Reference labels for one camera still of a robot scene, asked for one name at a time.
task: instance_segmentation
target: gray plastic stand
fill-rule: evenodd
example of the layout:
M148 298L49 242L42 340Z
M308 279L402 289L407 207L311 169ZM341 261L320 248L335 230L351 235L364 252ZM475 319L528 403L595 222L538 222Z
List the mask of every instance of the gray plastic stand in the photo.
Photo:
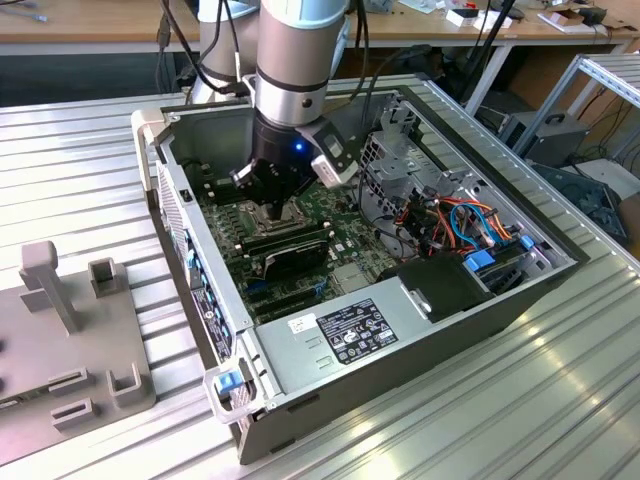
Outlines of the gray plastic stand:
M53 243L25 245L25 287L0 292L0 465L155 403L124 266L57 266Z

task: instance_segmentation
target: wooden desk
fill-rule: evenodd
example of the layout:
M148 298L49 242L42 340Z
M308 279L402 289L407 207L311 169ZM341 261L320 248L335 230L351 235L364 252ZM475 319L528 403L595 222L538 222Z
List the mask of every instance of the wooden desk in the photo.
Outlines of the wooden desk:
M635 0L599 0L598 5L610 8L625 18L627 2ZM0 13L1 55L58 55L79 53L156 52L155 43L161 9L159 0L38 0L38 13L49 18L38 23L29 18ZM199 50L198 22L182 0L173 0L173 9L192 48ZM528 11L520 23L503 30L495 41L497 47L491 61L467 104L474 114L495 80L511 49L523 45L614 45L613 51L624 52L638 32L615 32L605 35L566 35ZM352 18L352 44L356 21ZM404 47L418 43L433 46L471 46L478 31L473 27L458 28L444 19L444 13L429 15L404 5L396 5L392 15L369 15L371 46ZM175 36L169 51L180 51Z

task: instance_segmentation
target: aluminum workbench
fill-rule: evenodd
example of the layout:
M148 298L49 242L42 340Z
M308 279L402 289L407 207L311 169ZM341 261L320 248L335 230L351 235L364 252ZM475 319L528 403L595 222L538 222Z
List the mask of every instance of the aluminum workbench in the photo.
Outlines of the aluminum workbench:
M640 478L640 265L437 87L412 76L382 83L410 85L589 265L502 334L242 467L200 385L131 138L133 110L183 98L0 110L0 288L19 283L18 246L36 239L55 241L61 274L106 256L126 264L158 394L152 409L0 478Z

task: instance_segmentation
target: barcode sticker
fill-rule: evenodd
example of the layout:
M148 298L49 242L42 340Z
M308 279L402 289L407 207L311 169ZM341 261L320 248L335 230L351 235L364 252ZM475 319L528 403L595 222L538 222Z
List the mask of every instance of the barcode sticker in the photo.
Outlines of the barcode sticker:
M308 313L302 317L289 320L287 324L294 335L318 326L316 323L316 316L313 313Z

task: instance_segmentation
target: warning label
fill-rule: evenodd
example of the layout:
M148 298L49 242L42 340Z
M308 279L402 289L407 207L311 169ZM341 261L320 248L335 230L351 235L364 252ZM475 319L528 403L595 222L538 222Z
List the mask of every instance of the warning label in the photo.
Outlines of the warning label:
M370 298L320 317L317 322L343 365L398 341Z

